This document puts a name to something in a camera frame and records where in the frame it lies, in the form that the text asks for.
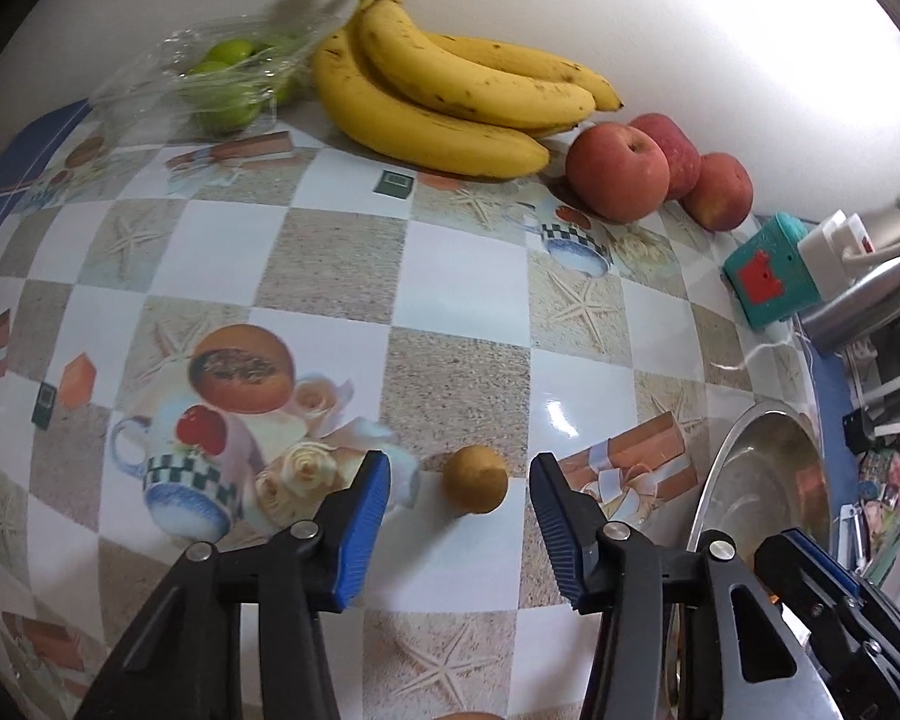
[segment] yellow banana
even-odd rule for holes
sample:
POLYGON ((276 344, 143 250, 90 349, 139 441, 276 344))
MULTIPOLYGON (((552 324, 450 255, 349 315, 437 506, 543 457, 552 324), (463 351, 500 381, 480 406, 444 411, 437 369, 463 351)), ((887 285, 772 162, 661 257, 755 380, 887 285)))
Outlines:
POLYGON ((376 79, 360 51, 361 8, 317 47, 314 84, 327 114, 358 143, 431 170, 516 178, 545 167, 549 152, 512 129, 452 119, 401 100, 376 79))
POLYGON ((453 56, 468 59, 487 68, 513 73, 516 76, 527 76, 529 79, 577 84, 593 95, 598 111, 619 111, 624 106, 610 81, 588 67, 578 65, 562 56, 540 49, 516 46, 513 43, 501 43, 499 40, 437 35, 433 32, 423 34, 434 45, 453 56))
POLYGON ((500 127, 576 124, 593 95, 576 84, 527 79, 483 67, 431 43, 399 1, 381 0, 360 20, 361 48, 404 95, 434 111, 500 127))

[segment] wall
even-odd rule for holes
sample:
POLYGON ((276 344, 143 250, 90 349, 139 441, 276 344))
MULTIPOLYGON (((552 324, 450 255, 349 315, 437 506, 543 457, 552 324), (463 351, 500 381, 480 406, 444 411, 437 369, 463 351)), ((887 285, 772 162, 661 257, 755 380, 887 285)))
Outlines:
MULTIPOLYGON (((42 0, 0 58, 0 150, 175 28, 280 0, 42 0)), ((546 47, 749 168, 763 212, 900 193, 900 36, 873 0, 410 0, 435 30, 546 47)))

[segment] clear plastic bag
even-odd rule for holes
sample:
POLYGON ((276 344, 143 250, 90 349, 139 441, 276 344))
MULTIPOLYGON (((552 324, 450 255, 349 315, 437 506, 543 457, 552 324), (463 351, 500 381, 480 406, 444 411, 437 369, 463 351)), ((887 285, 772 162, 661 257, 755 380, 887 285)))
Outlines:
POLYGON ((262 134, 274 127, 276 108, 309 86, 310 54, 337 25, 311 13, 282 25, 242 16, 183 29, 113 74, 90 104, 114 145, 262 134), (252 44, 252 55, 192 73, 212 47, 234 39, 252 44))

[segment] red apple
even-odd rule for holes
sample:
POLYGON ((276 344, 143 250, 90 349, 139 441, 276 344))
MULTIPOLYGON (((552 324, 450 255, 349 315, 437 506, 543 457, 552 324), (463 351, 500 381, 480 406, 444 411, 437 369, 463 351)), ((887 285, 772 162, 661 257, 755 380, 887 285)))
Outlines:
POLYGON ((740 226, 754 205, 754 185, 736 157, 706 154, 697 186, 680 205, 704 230, 727 232, 740 226))
POLYGON ((653 213, 667 196, 670 168, 660 146, 626 124, 597 124, 573 141, 570 186, 590 208, 626 224, 653 213))
POLYGON ((629 125, 650 135, 667 158, 670 166, 667 199, 679 200, 693 189, 700 178, 700 152, 674 120, 662 113, 645 113, 629 125))

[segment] teal box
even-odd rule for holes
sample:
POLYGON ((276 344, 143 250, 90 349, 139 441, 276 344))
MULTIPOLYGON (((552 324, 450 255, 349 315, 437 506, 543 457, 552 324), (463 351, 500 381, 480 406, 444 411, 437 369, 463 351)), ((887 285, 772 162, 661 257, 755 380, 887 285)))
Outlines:
POLYGON ((751 327, 766 327, 820 302, 797 244, 809 231, 790 214, 776 214, 727 257, 724 272, 751 327))

